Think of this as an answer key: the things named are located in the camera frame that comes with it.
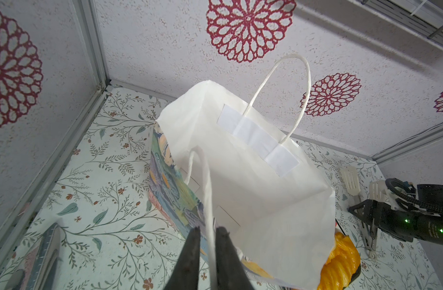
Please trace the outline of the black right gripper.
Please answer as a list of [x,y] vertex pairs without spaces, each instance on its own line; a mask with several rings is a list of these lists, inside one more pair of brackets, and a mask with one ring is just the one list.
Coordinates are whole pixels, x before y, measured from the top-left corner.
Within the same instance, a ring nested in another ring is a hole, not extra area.
[[373,199],[353,205],[348,211],[360,221],[368,248],[376,247],[378,230],[401,242],[418,239],[443,245],[443,216],[393,210],[389,204]]

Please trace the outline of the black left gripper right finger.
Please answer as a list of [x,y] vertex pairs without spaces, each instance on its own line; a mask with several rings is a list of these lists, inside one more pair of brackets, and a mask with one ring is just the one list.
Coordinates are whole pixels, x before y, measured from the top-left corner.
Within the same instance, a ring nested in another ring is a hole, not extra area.
[[217,288],[219,290],[254,290],[243,269],[229,232],[224,227],[216,229],[215,253]]

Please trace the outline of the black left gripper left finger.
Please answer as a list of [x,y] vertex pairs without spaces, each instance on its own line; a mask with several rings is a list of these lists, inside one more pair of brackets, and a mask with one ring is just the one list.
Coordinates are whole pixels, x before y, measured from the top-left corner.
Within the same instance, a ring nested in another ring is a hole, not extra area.
[[197,290],[200,266],[200,227],[192,228],[164,290]]

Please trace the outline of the white slotted tongs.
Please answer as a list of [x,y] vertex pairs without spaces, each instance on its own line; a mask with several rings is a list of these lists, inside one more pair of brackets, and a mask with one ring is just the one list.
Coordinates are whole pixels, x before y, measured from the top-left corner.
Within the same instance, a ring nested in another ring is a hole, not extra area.
[[[353,166],[341,167],[340,173],[342,175],[345,187],[348,193],[353,196],[356,204],[360,204],[362,202],[360,192],[360,180],[358,176],[357,169]],[[368,198],[376,200],[378,202],[384,202],[386,198],[382,193],[382,185],[383,181],[371,182],[369,186],[369,194]],[[367,225],[363,221],[359,220],[359,227],[361,231],[361,236],[363,238],[363,244],[367,251],[367,254],[370,259],[377,260],[377,233],[378,230],[373,225]]]

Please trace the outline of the floral paper gift bag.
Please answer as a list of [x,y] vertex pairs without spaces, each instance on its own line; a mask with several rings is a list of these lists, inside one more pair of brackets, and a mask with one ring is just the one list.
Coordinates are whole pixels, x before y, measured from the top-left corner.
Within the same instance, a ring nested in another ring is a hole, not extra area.
[[329,182],[252,101],[210,80],[156,120],[149,197],[182,235],[200,229],[210,266],[215,230],[224,227],[251,279],[315,290],[334,247]]

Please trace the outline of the braided yellow bread loaf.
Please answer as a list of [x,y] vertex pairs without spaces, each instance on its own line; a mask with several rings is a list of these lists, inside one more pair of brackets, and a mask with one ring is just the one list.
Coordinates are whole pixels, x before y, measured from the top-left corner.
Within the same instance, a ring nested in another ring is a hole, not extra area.
[[334,235],[334,248],[320,273],[318,290],[342,290],[360,266],[360,254],[349,236]]

